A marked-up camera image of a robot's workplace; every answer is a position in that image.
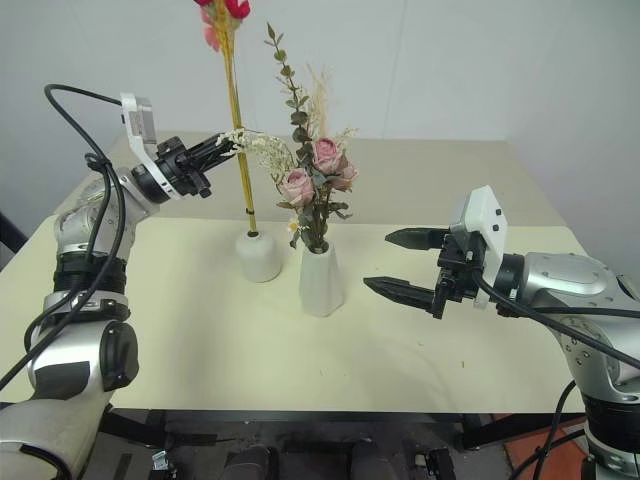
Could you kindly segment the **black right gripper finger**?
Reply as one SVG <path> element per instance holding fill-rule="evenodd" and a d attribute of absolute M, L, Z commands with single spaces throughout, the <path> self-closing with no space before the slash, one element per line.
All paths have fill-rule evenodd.
<path fill-rule="evenodd" d="M 441 250 L 445 237 L 449 233 L 449 229 L 411 227 L 391 232 L 385 236 L 385 240 L 411 250 Z"/>
<path fill-rule="evenodd" d="M 412 285 L 407 280 L 388 276 L 366 277 L 364 284 L 375 293 L 401 305 L 434 313 L 433 290 Z"/>

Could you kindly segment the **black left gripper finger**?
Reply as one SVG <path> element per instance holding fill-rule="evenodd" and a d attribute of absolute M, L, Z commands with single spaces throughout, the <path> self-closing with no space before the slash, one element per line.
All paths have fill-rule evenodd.
<path fill-rule="evenodd" d="M 235 147 L 236 145 L 231 141 L 201 142 L 192 147 L 192 166 L 196 171 L 204 174 L 233 157 Z"/>
<path fill-rule="evenodd" d="M 235 155 L 236 144 L 223 133 L 215 134 L 186 150 L 191 161 L 223 161 Z"/>

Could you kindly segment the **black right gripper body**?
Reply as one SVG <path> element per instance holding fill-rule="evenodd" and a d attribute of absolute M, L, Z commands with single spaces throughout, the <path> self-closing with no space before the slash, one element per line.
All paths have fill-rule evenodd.
<path fill-rule="evenodd" d="M 479 233 L 472 233 L 467 244 L 460 246 L 449 229 L 443 231 L 437 260 L 440 272 L 431 303 L 434 318 L 443 317 L 448 301 L 461 303 L 464 299 L 476 298 L 478 286 L 473 273 L 484 270 L 485 252 L 486 242 Z"/>

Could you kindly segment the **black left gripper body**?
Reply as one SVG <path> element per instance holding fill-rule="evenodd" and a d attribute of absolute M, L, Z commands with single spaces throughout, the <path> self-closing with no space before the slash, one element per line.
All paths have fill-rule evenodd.
<path fill-rule="evenodd" d="M 211 195 L 211 183 L 205 173 L 194 169 L 186 156 L 187 149 L 179 137 L 170 137 L 158 145 L 156 165 L 181 196 L 207 198 Z"/>

